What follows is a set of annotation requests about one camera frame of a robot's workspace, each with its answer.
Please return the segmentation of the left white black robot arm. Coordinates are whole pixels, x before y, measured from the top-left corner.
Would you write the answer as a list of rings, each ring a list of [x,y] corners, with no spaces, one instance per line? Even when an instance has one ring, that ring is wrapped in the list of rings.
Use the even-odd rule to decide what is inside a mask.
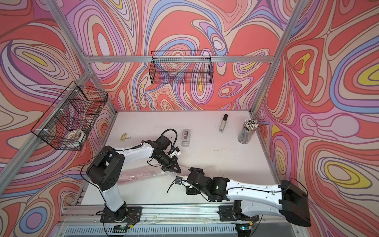
[[[138,222],[137,217],[131,218],[127,204],[121,197],[118,180],[122,168],[127,161],[140,159],[155,160],[164,172],[181,173],[178,156],[181,154],[178,146],[173,145],[169,138],[161,135],[156,141],[142,141],[141,144],[116,149],[105,146],[95,156],[86,171],[89,182],[98,188],[105,208],[102,213],[102,222]]]

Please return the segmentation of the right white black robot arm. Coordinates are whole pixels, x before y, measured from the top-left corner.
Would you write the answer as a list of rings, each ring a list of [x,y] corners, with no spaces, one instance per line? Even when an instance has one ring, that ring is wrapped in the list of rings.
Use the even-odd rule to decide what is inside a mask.
[[[291,224],[311,227],[308,194],[291,181],[255,185],[224,177],[210,178],[203,169],[192,167],[185,182],[188,195],[205,195],[210,202],[233,201],[233,215],[240,220],[257,215],[283,216]]]

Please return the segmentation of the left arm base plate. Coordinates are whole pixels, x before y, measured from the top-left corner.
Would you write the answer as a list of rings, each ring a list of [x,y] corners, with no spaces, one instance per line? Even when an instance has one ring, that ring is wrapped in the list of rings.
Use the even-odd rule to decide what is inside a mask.
[[[140,222],[142,214],[141,206],[121,207],[118,211],[112,212],[105,207],[101,213],[101,223],[129,223],[136,224]]]

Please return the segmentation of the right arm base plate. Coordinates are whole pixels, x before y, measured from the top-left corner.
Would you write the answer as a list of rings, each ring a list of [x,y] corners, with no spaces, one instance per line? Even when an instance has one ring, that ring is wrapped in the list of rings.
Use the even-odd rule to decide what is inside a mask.
[[[249,217],[242,213],[238,213],[237,211],[234,211],[234,208],[232,205],[220,205],[218,207],[217,213],[219,214],[220,221],[222,222],[250,221],[250,222],[255,223],[260,220],[260,217],[258,215]]]

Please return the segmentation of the grey tape dispenser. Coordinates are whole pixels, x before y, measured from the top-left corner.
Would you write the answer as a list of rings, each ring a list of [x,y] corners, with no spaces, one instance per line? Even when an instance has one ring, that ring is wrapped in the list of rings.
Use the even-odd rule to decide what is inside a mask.
[[[181,145],[182,147],[188,147],[190,145],[190,130],[189,129],[183,130]]]

